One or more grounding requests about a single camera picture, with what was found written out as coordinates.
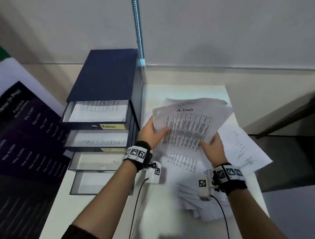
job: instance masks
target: drawer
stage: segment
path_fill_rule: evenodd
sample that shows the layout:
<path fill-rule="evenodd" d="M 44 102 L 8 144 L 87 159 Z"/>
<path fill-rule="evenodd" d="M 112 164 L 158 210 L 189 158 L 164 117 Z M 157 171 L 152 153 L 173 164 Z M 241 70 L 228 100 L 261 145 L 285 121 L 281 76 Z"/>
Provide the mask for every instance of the drawer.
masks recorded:
<path fill-rule="evenodd" d="M 69 102 L 61 123 L 70 130 L 129 130 L 135 117 L 128 100 Z"/>
<path fill-rule="evenodd" d="M 75 152 L 68 169 L 75 172 L 116 171 L 123 162 L 124 154 Z"/>
<path fill-rule="evenodd" d="M 126 152 L 137 131 L 134 122 L 129 130 L 71 130 L 64 146 L 72 152 Z"/>
<path fill-rule="evenodd" d="M 96 195 L 108 183 L 114 172 L 77 172 L 70 195 Z"/>

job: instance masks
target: green object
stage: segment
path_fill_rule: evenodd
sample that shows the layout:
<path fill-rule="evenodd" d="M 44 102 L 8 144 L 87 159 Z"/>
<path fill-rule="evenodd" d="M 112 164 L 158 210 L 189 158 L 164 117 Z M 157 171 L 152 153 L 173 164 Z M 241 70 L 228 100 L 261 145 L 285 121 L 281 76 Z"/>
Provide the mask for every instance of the green object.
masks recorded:
<path fill-rule="evenodd" d="M 0 61 L 10 57 L 11 56 L 0 46 Z"/>

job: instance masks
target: forearm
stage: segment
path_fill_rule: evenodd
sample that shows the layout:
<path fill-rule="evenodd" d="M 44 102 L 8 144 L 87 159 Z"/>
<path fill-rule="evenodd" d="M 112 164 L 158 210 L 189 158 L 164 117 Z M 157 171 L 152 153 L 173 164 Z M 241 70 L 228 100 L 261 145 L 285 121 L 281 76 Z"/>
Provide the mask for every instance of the forearm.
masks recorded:
<path fill-rule="evenodd" d="M 72 223 L 100 239 L 112 238 L 125 207 L 137 169 L 125 160 L 98 195 Z"/>
<path fill-rule="evenodd" d="M 270 220 L 247 189 L 237 189 L 228 196 L 243 239 L 287 238 Z"/>

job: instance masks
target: left hand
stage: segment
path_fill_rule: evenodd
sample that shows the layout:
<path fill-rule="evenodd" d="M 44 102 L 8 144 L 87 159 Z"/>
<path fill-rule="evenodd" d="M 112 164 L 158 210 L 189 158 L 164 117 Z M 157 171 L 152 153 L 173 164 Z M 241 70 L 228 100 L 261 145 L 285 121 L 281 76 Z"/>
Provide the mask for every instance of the left hand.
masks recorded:
<path fill-rule="evenodd" d="M 139 141 L 145 141 L 147 142 L 151 150 L 154 149 L 158 143 L 161 141 L 161 139 L 171 130 L 170 127 L 166 127 L 162 129 L 161 132 L 155 133 L 153 128 L 153 116 L 149 119 L 149 121 L 146 123 L 146 125 L 142 128 Z"/>

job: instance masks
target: white table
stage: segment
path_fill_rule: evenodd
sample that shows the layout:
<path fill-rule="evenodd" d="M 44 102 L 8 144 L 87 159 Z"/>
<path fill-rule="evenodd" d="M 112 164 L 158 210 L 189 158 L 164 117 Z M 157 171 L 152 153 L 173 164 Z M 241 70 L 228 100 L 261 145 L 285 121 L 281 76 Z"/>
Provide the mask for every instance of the white table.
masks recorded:
<path fill-rule="evenodd" d="M 165 97 L 173 99 L 219 98 L 230 103 L 224 86 L 205 85 L 145 85 L 143 90 L 142 122 L 145 112 L 163 105 Z M 228 119 L 238 125 L 235 115 Z M 67 171 L 53 203 L 40 239 L 61 238 L 67 227 L 93 199 L 94 196 L 69 195 L 75 173 Z M 135 202 L 144 172 L 136 176 L 133 196 L 129 196 L 114 238 L 129 237 Z M 246 176 L 247 186 L 261 208 L 268 214 L 255 174 Z M 134 223 L 134 238 L 227 238 L 224 219 L 203 223 L 195 219 L 191 212 L 176 210 L 173 196 L 164 185 L 144 184 L 139 197 Z M 230 238 L 241 238 L 234 217 L 228 218 Z"/>

